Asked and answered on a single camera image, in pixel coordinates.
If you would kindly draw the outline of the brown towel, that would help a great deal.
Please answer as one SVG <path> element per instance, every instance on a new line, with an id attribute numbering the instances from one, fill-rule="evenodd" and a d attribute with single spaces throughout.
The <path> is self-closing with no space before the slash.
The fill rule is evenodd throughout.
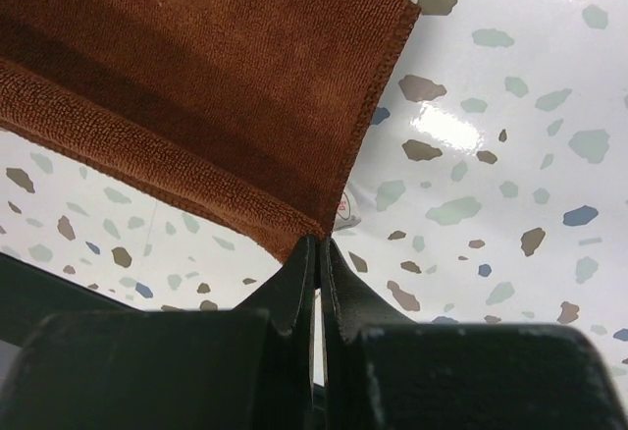
<path id="1" fill-rule="evenodd" d="M 1 125 L 279 260 L 327 237 L 412 0 L 1 0 Z"/>

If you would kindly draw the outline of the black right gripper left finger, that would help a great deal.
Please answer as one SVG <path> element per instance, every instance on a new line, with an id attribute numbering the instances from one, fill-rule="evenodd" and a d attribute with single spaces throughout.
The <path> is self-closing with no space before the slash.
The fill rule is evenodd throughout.
<path id="1" fill-rule="evenodd" d="M 140 311 L 10 256 L 5 429 L 308 429 L 317 243 L 230 310 Z"/>

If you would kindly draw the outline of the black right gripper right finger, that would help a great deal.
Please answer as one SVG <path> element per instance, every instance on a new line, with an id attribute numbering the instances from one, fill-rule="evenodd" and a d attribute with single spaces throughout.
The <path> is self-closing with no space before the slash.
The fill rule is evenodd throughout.
<path id="1" fill-rule="evenodd" d="M 623 429 L 602 358 L 551 324 L 417 323 L 319 247 L 331 429 Z"/>

